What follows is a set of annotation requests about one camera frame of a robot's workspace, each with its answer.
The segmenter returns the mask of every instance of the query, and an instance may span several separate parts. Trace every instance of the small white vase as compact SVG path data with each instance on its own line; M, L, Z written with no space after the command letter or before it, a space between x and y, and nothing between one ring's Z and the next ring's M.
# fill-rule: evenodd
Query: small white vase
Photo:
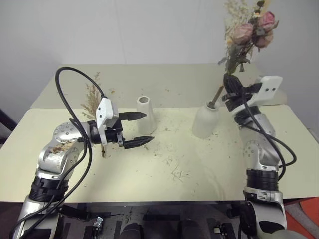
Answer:
M208 102L200 107L196 113L192 132L198 138L207 138L213 134L219 121L220 103L215 103L215 108L208 107Z
M147 116L137 120L138 131L140 134L151 134L156 129L151 99L147 96L138 97L137 111Z

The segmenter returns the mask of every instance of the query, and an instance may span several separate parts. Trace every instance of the white ceramic vase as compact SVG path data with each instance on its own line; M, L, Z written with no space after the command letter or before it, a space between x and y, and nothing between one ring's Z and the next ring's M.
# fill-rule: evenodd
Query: white ceramic vase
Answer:
M192 132L198 138L208 138L213 134L219 121L220 103L215 108L208 107L208 102L200 107L196 113Z
M137 111L147 116L137 120L138 131L140 134L151 134L156 129L151 99L147 96L138 97Z

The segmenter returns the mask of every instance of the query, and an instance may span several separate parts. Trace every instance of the white bracket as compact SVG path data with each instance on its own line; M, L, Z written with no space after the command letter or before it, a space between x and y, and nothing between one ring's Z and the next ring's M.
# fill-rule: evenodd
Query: white bracket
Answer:
M268 100L271 100L282 81L283 78L280 76L264 76L262 78L258 78L256 83L262 83L262 86L258 93L253 94L252 98L247 101L248 106L260 106ZM232 111L233 116L243 109L245 109L244 104L235 108Z
M112 128L119 118L119 111L110 99L102 98L98 108L95 111L96 124L101 138L101 144L107 145L105 130Z

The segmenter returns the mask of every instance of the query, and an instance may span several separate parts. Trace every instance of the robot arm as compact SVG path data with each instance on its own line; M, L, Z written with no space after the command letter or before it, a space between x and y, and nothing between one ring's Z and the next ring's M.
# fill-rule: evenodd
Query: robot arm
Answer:
M239 125L247 165L247 185L244 189L246 201L240 208L240 226L245 234L254 238L305 238L287 230L283 195L278 188L282 156L278 148L275 149L276 143L267 136L275 137L275 130L258 108L272 99L281 81L282 78L278 76L265 76L244 88L237 77L224 76L227 94L222 99ZM262 134L260 126L267 135Z
M146 116L141 112L118 113L116 106L106 97L102 97L96 110L95 121L81 123L83 132L75 122L59 125L53 132L51 142L40 153L35 179L30 194L25 198L18 223L12 230L10 238L43 238L56 237L63 227L61 209L64 204L64 195L68 191L68 181L74 167L84 159L78 161L80 153L84 155L87 145L117 143L124 149L134 148L151 141L153 137L142 136L125 141L122 131L122 120L137 120ZM39 218L45 219L33 230L28 230Z

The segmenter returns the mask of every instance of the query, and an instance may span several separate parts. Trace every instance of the pink dried rose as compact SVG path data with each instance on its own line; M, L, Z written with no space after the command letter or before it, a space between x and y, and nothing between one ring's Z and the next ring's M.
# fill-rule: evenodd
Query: pink dried rose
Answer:
M275 15L268 11L258 20L258 26L264 28L265 32L269 32L274 29L275 26Z
M253 34L253 28L253 25L250 23L242 24L236 27L232 37L234 43L237 45L244 45L250 41Z
M273 31L270 31L265 36L259 37L257 42L255 43L255 46L258 48L265 48L267 47L274 39L274 33Z

